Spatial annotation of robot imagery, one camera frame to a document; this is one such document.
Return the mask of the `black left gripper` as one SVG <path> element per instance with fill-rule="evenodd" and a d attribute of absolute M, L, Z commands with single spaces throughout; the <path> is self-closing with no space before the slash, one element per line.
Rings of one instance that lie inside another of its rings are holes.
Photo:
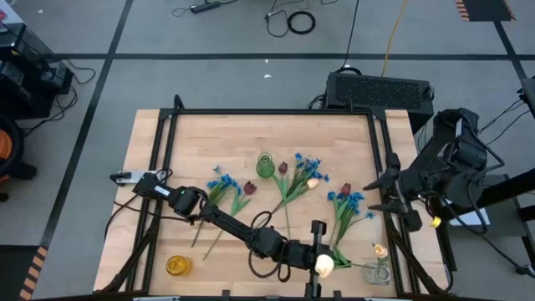
<path fill-rule="evenodd" d="M 315 266 L 318 257 L 327 254 L 327 246 L 322 241 L 326 228 L 327 224 L 325 222 L 312 220 L 312 243 L 304 244 L 292 240 L 289 244 L 287 265 L 291 268 L 299 268 L 309 272 L 309 281 L 305 284 L 305 298 L 319 298 L 321 296 L 322 287 L 319 283 L 319 274 L 315 270 Z"/>

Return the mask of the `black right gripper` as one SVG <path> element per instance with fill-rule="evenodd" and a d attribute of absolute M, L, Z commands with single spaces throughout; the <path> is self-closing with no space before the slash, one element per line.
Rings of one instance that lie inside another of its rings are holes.
<path fill-rule="evenodd" d="M 368 206 L 369 210 L 379 212 L 393 212 L 403 219 L 408 232 L 417 232 L 422 227 L 419 212 L 414 209 L 411 202 L 418 199 L 423 191 L 423 185 L 416 169 L 401 169 L 397 154 L 386 154 L 387 169 L 376 180 L 364 186 L 365 191 L 389 187 L 390 198 L 393 202 Z"/>

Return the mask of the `blue artificial flower spray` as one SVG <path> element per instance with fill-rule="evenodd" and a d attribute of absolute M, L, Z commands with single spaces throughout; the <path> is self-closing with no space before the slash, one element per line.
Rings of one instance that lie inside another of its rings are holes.
<path fill-rule="evenodd" d="M 224 174 L 220 165 L 214 166 L 213 171 L 217 177 L 206 184 L 209 203 L 218 206 L 231 188 L 236 189 L 238 194 L 241 193 L 237 182 L 228 174 Z"/>
<path fill-rule="evenodd" d="M 328 174 L 321 173 L 318 170 L 322 162 L 320 159 L 312 160 L 303 156 L 301 153 L 296 153 L 294 157 L 295 168 L 293 169 L 293 174 L 290 175 L 287 172 L 289 177 L 287 205 L 305 194 L 307 191 L 310 191 L 307 187 L 307 181 L 309 179 L 318 178 L 319 182 L 330 182 L 330 176 Z"/>
<path fill-rule="evenodd" d="M 364 195 L 360 192 L 345 195 L 342 192 L 330 191 L 327 200 L 334 205 L 334 225 L 329 239 L 331 248 L 336 248 L 339 245 L 346 232 L 354 224 L 375 218 L 375 214 L 372 211 L 362 211 L 359 208 L 360 203 L 364 200 Z"/>

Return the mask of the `dark red artificial tulip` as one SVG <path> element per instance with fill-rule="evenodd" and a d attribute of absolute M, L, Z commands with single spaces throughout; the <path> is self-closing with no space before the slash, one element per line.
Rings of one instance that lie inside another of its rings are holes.
<path fill-rule="evenodd" d="M 251 201 L 250 196 L 257 190 L 257 187 L 250 181 L 246 182 L 244 186 L 239 186 L 239 187 L 241 191 L 240 194 L 238 194 L 237 190 L 234 188 L 231 188 L 228 190 L 228 191 L 234 191 L 234 197 L 232 200 L 230 213 L 229 213 L 231 217 L 236 216 Z M 219 205 L 216 206 L 207 201 L 203 208 L 206 208 L 208 205 L 211 205 L 213 207 L 219 207 Z"/>
<path fill-rule="evenodd" d="M 352 212 L 352 201 L 350 200 L 351 185 L 344 183 L 338 194 L 333 194 L 332 202 L 334 205 L 334 218 L 333 231 L 329 240 L 331 247 L 336 247 L 339 243 L 339 234 L 344 224 Z"/>
<path fill-rule="evenodd" d="M 288 164 L 286 162 L 283 162 L 278 167 L 278 176 L 273 175 L 273 179 L 278 186 L 279 192 L 281 193 L 281 201 L 279 202 L 279 204 L 273 211 L 276 212 L 283 208 L 285 212 L 286 223 L 287 223 L 287 226 L 289 226 L 289 215 L 288 215 L 288 209 L 287 209 L 289 177 L 288 177 L 287 172 L 288 172 Z"/>

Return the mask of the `green glass vase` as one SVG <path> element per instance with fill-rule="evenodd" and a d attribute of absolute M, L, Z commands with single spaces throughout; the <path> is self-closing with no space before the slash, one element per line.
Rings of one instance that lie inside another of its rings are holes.
<path fill-rule="evenodd" d="M 273 158 L 269 153 L 264 152 L 258 156 L 256 172 L 263 179 L 267 179 L 274 174 L 275 165 L 273 163 Z"/>

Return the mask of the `clear glass vase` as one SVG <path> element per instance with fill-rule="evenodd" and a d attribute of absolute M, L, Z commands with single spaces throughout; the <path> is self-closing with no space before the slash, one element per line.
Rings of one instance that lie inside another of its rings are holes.
<path fill-rule="evenodd" d="M 389 285 L 391 279 L 390 264 L 388 258 L 379 258 L 376 262 L 364 265 L 364 280 L 372 285 Z"/>

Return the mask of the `yellow glass vase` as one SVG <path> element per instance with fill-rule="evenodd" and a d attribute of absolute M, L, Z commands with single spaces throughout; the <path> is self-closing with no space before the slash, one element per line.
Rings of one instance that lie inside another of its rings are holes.
<path fill-rule="evenodd" d="M 166 262 L 166 271 L 171 276 L 185 276 L 189 274 L 192 269 L 192 260 L 181 255 L 172 256 Z"/>

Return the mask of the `white paper sign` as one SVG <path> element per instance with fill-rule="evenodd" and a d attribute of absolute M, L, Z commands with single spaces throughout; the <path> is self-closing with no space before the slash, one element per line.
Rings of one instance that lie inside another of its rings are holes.
<path fill-rule="evenodd" d="M 479 210 L 480 215 L 482 216 L 483 221 L 485 222 L 486 226 L 489 226 L 491 224 L 489 216 L 487 214 L 487 210 L 484 208 L 481 208 Z M 459 215 L 459 218 L 467 225 L 467 226 L 480 226 L 482 224 L 481 219 L 477 215 L 476 212 L 468 212 L 465 214 Z M 453 218 L 449 221 L 449 224 L 451 226 L 460 227 L 461 224 L 457 221 L 456 218 Z"/>

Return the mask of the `black computer case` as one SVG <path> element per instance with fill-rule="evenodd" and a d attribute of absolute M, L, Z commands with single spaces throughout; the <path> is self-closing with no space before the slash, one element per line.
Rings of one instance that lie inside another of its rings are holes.
<path fill-rule="evenodd" d="M 327 109 L 405 110 L 413 134 L 434 115 L 434 89 L 422 80 L 331 73 L 324 97 Z"/>

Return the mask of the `black metal stand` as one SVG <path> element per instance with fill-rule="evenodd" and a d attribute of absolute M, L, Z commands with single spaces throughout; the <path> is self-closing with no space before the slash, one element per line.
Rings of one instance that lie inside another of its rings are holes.
<path fill-rule="evenodd" d="M 479 232 L 477 236 L 486 240 L 492 237 L 519 237 L 529 258 L 529 264 L 515 263 L 502 251 L 498 254 L 513 265 L 516 273 L 535 278 L 535 231 L 532 232 L 528 226 L 530 222 L 535 223 L 535 205 L 523 207 L 517 199 L 522 195 L 535 196 L 535 168 L 514 177 L 490 175 L 484 180 L 483 188 L 484 191 L 474 207 L 459 207 L 438 199 L 431 201 L 431 211 L 442 219 L 437 235 L 448 267 L 456 269 L 447 223 L 456 218 L 462 224 L 459 215 L 468 212 L 480 214 L 479 210 L 484 208 L 491 224 L 486 226 L 482 220 L 480 226 L 465 226 L 464 229 L 468 232 L 477 231 Z"/>

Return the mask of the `hazard striped floor mat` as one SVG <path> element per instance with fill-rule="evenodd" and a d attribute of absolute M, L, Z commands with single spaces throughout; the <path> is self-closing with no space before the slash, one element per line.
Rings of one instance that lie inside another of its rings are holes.
<path fill-rule="evenodd" d="M 44 246 L 0 245 L 0 301 L 30 301 L 47 254 Z"/>
<path fill-rule="evenodd" d="M 465 22 L 515 21 L 507 0 L 455 0 L 461 19 Z"/>

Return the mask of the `black power strip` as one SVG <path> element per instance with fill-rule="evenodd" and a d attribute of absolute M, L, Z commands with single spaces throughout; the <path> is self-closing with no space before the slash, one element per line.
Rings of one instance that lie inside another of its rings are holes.
<path fill-rule="evenodd" d="M 221 6 L 221 3 L 219 1 L 215 1 L 215 2 L 205 1 L 203 4 L 197 4 L 197 5 L 191 6 L 190 10 L 193 13 L 203 13 L 205 11 L 219 8 L 220 6 Z"/>

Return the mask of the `black equipment cart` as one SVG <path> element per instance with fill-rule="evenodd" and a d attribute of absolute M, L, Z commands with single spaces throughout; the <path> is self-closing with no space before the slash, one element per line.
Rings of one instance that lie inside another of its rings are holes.
<path fill-rule="evenodd" d="M 14 120 L 45 118 L 70 90 L 72 71 L 23 23 L 0 22 L 0 113 Z"/>

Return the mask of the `black aluminium table frame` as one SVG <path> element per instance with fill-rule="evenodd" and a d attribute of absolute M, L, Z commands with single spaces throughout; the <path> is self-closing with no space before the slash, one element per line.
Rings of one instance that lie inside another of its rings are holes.
<path fill-rule="evenodd" d="M 280 200 L 274 181 L 256 173 L 258 156 L 269 153 L 276 162 L 295 163 L 301 153 L 320 159 L 320 171 L 330 176 L 312 191 L 288 206 L 289 226 L 284 209 L 275 212 L 272 225 L 282 233 L 302 242 L 313 238 L 312 220 L 328 224 L 334 221 L 334 209 L 327 200 L 330 191 L 349 183 L 364 194 L 364 204 L 376 204 L 378 191 L 365 191 L 377 177 L 374 152 L 385 148 L 384 131 L 379 120 L 369 122 L 356 111 L 319 110 L 184 110 L 170 120 L 158 110 L 138 110 L 128 124 L 127 170 L 160 169 L 168 163 L 172 169 L 171 186 L 204 187 L 215 176 L 213 168 L 240 183 L 257 186 L 252 201 L 238 214 L 249 223 L 264 210 L 272 210 Z M 185 276 L 171 276 L 167 260 L 175 255 L 188 257 L 193 269 Z M 219 299 L 224 291 L 233 297 L 262 297 L 283 300 L 302 297 L 308 274 L 292 270 L 286 283 L 274 273 L 273 262 L 252 258 L 238 239 L 221 233 L 212 225 L 192 226 L 165 218 L 159 228 L 155 256 L 140 258 L 135 288 L 141 288 L 145 270 L 151 269 L 149 292 L 152 295 L 201 296 Z"/>

